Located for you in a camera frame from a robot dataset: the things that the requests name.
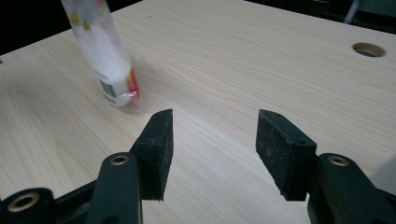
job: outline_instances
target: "wooden table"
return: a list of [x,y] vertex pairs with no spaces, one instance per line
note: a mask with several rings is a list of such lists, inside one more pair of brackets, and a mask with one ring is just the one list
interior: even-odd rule
[[[255,151],[260,108],[396,193],[395,35],[240,0],[145,0],[113,17],[146,112],[107,104],[70,30],[3,55],[3,199],[94,180],[166,108],[175,156],[164,202],[143,203],[145,223],[308,223],[306,203],[284,201]],[[358,42],[387,54],[362,56]]]

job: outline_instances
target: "wood grain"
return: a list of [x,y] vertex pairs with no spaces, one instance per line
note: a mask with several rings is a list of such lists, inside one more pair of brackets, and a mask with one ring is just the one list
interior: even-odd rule
[[[164,202],[144,202],[145,223],[308,223],[306,203],[285,202],[255,152],[260,108],[396,193],[395,35],[238,0],[145,0],[113,18],[145,113],[107,104],[71,31],[3,55],[2,199],[88,183],[166,108],[175,156]],[[362,56],[358,42],[387,54]]]

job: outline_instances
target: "table surface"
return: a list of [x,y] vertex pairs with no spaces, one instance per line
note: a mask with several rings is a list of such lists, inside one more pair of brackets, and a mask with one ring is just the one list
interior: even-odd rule
[[[55,197],[97,177],[150,116],[174,110],[164,202],[145,223],[308,223],[255,151],[259,109],[286,116],[396,193],[396,36],[240,0],[145,0],[113,14],[145,113],[111,108],[71,30],[1,57],[0,195]],[[352,45],[387,54],[369,58]]]

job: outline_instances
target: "barcode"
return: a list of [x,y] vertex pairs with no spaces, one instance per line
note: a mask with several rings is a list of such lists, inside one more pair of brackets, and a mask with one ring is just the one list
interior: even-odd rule
[[105,82],[103,82],[102,80],[100,80],[100,84],[102,86],[102,89],[105,93],[109,94],[110,96],[117,98],[116,93],[114,92],[113,86],[112,85],[108,85]]

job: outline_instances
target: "light wood tabletop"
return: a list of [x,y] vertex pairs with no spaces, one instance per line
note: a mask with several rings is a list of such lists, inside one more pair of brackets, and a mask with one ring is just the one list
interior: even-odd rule
[[[145,223],[308,223],[255,149],[259,109],[354,160],[396,193],[396,36],[241,0],[145,0],[113,13],[145,112],[110,107],[71,30],[2,55],[0,195],[55,197],[97,177],[150,116],[173,108],[164,202]],[[372,43],[386,54],[355,52]]]

